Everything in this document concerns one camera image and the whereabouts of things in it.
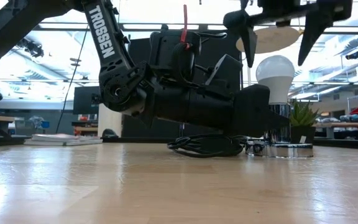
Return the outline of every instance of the metal base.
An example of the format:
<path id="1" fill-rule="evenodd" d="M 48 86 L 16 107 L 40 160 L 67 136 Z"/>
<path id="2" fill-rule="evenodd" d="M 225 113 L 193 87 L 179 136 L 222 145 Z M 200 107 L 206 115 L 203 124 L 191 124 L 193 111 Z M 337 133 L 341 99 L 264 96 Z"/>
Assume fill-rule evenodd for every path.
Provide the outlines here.
<path id="1" fill-rule="evenodd" d="M 312 144 L 267 144 L 265 142 L 248 142 L 246 153 L 250 156 L 276 158 L 313 157 Z"/>

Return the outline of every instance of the robotic arm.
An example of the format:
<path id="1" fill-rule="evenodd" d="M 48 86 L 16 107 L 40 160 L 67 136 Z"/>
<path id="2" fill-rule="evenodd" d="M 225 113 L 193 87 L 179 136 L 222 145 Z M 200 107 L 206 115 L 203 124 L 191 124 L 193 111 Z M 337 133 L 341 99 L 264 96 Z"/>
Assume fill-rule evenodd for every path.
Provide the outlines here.
<path id="1" fill-rule="evenodd" d="M 247 62 L 252 66 L 256 45 L 256 36 L 252 31 L 254 25 L 278 21 L 278 26 L 284 26 L 288 25 L 290 18 L 306 14 L 306 37 L 307 33 L 315 32 L 308 29 L 308 21 L 311 20 L 308 13 L 313 17 L 313 13 L 322 13 L 320 9 L 324 9 L 324 18 L 335 21 L 336 14 L 328 15 L 327 12 L 336 9 L 341 2 L 351 4 L 352 1 L 320 0 L 310 4 L 313 7 L 303 7 L 297 6 L 299 0 L 259 0 L 258 6 L 264 8 L 262 14 L 249 16 L 244 9 L 231 12 L 225 16 L 224 25 L 229 32 L 241 36 Z M 108 0 L 9 1 L 0 10 L 0 58 L 43 19 L 62 15 L 70 9 L 86 14 L 101 63 L 101 98 L 110 110 L 138 117 L 147 126 L 157 117 L 217 128 L 227 135 L 260 137 L 265 130 L 288 125 L 286 118 L 269 110 L 270 91 L 266 86 L 252 85 L 237 93 L 228 90 L 225 80 L 221 78 L 227 68 L 237 69 L 237 74 L 242 70 L 242 64 L 228 55 L 213 70 L 206 72 L 208 80 L 205 83 L 192 82 L 195 57 L 201 52 L 201 38 L 223 38 L 225 34 L 168 30 L 167 26 L 163 26 L 161 32 L 150 36 L 152 53 L 149 63 L 135 65 L 124 46 L 129 41 L 114 16 L 118 11 Z M 304 49 L 311 48 L 316 35 L 324 31 L 324 26 L 317 26 L 319 28 L 313 38 L 305 40 L 304 37 L 308 43 Z"/>

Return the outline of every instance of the led bulb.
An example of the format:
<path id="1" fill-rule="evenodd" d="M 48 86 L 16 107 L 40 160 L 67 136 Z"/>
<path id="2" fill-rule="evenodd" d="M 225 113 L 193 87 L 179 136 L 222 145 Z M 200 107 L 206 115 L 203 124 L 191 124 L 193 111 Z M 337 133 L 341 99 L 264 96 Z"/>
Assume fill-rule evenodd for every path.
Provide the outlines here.
<path id="1" fill-rule="evenodd" d="M 295 68 L 292 62 L 281 55 L 263 60 L 256 69 L 256 79 L 260 85 L 269 87 L 271 105 L 287 104 Z"/>

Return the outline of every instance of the ceiling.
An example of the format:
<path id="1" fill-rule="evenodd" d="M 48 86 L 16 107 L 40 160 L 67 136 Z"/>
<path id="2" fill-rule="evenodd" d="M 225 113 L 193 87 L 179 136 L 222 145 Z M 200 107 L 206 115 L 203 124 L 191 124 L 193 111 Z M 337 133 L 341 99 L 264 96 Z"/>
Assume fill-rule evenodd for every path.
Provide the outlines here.
<path id="1" fill-rule="evenodd" d="M 0 0 L 0 8 L 7 0 Z M 131 39 L 148 38 L 161 24 L 170 24 L 171 29 L 183 27 L 183 1 L 177 0 L 118 0 L 112 1 L 120 15 L 117 16 L 125 35 Z M 192 29 L 224 29 L 223 16 L 238 10 L 239 1 L 202 0 L 187 1 L 188 20 Z M 256 4 L 247 7 L 249 14 L 262 12 Z M 291 25 L 303 28 L 304 19 L 295 19 Z M 263 24 L 255 29 L 270 26 Z M 34 58 L 24 50 L 14 47 L 0 60 L 0 90 L 11 98 L 63 99 L 68 91 L 69 80 L 73 76 L 82 41 L 79 66 L 74 76 L 73 86 L 98 84 L 99 59 L 91 35 L 87 33 L 85 15 L 70 11 L 64 16 L 44 20 L 26 37 L 27 40 L 42 45 L 43 57 Z M 255 56 L 254 65 L 271 55 L 284 55 L 296 65 L 300 39 L 290 47 L 272 54 Z M 327 29 L 314 45 L 306 62 L 296 67 L 291 87 L 291 96 L 313 99 L 318 95 L 338 91 L 341 86 L 358 82 L 358 59 L 346 60 L 345 55 L 358 51 L 358 1 L 354 1 L 351 19 L 336 22 Z M 256 82 L 255 69 L 250 70 L 251 83 Z M 247 68 L 244 66 L 244 81 L 248 82 Z M 68 99 L 73 98 L 74 88 L 70 88 Z"/>

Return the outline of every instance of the power cord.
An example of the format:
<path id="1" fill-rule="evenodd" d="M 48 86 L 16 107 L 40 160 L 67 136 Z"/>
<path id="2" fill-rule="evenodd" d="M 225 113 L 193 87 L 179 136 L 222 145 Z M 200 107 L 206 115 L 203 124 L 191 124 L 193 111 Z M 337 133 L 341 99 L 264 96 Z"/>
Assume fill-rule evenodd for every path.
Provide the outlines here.
<path id="1" fill-rule="evenodd" d="M 86 34 L 88 33 L 88 27 L 89 27 L 89 26 L 86 27 L 84 39 L 82 40 L 80 53 L 78 54 L 78 60 L 80 59 L 82 50 L 83 50 L 83 48 L 84 48 L 85 39 L 86 39 Z M 78 67 L 78 63 L 75 63 L 75 68 L 74 68 L 73 76 L 71 77 L 70 84 L 68 85 L 68 89 L 67 89 L 67 92 L 66 92 L 65 101 L 64 101 L 64 103 L 63 103 L 63 109 L 62 109 L 62 112 L 60 113 L 59 122 L 57 123 L 56 132 L 55 132 L 56 134 L 58 134 L 58 132 L 59 132 L 60 122 L 62 121 L 63 114 L 64 114 L 65 108 L 66 108 L 68 92 L 70 91 L 71 84 L 73 83 L 74 76 L 75 76 L 75 73 L 76 73 L 76 71 L 77 71 L 77 67 Z"/>
<path id="2" fill-rule="evenodd" d="M 177 138 L 168 143 L 174 152 L 195 158 L 229 157 L 240 154 L 246 145 L 245 136 L 228 137 L 223 134 L 200 134 Z"/>

